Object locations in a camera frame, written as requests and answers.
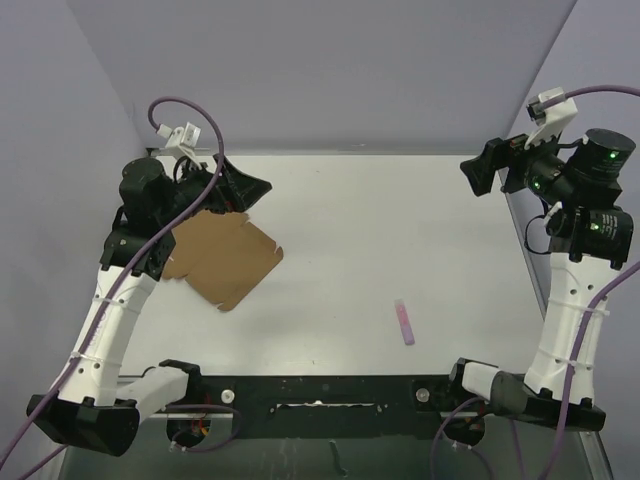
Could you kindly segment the brown cardboard box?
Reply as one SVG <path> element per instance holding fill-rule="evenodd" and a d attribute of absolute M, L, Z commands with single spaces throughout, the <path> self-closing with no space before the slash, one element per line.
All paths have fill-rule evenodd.
<path fill-rule="evenodd" d="M 222 312 L 233 310 L 282 261 L 283 249 L 246 213 L 201 211 L 172 230 L 164 280 L 182 280 Z"/>

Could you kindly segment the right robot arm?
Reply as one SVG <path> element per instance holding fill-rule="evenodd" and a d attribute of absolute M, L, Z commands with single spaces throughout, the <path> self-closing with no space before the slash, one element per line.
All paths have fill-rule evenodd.
<path fill-rule="evenodd" d="M 618 132 L 590 129 L 569 144 L 573 153 L 563 161 L 556 138 L 537 146 L 526 140 L 492 139 L 460 169 L 476 196 L 489 193 L 504 169 L 503 193 L 527 189 L 548 207 L 541 218 L 550 238 L 551 285 L 541 338 L 525 374 L 461 358 L 444 394 L 459 409 L 481 397 L 499 416 L 599 431 L 606 415 L 595 404 L 594 360 L 610 290 L 628 271 L 634 221 L 616 201 L 620 171 L 636 145 Z"/>

